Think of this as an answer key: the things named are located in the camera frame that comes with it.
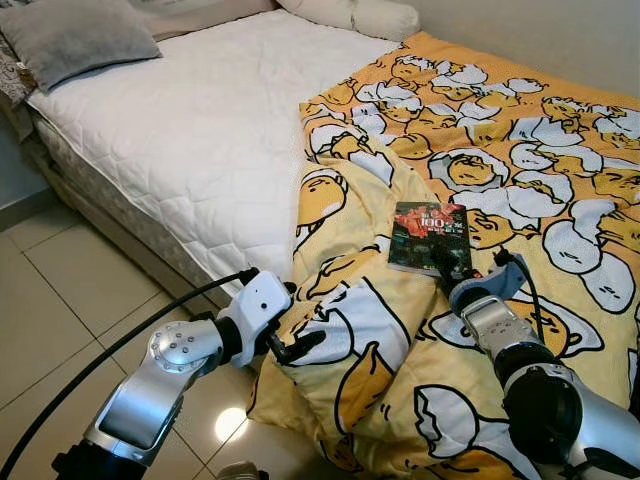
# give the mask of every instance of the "comforter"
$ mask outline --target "comforter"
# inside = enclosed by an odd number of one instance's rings
[[[521,253],[540,295],[507,303],[585,384],[627,408],[637,368],[640,108],[425,33],[300,106],[307,165],[281,319],[252,418],[351,472],[540,478],[511,443],[491,362],[433,278],[387,265],[395,204],[467,208],[474,267]]]

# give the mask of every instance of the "book cover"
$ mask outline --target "book cover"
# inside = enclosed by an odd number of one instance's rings
[[[450,266],[452,278],[462,278],[471,269],[467,212],[463,205],[425,202],[396,205],[389,249],[389,264],[393,268],[439,277],[434,251],[443,247],[454,264]]]

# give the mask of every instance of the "tile floor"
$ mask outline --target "tile floor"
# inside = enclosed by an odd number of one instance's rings
[[[51,398],[121,335],[171,300],[70,210],[56,205],[0,232],[0,464]],[[160,320],[186,318],[175,311]],[[140,362],[138,336],[85,380],[23,454],[12,479],[50,479],[117,383]],[[149,480],[211,480],[251,459],[273,480],[348,478],[306,439],[244,418],[252,375],[225,366],[187,392]],[[231,415],[216,429],[223,412]]]

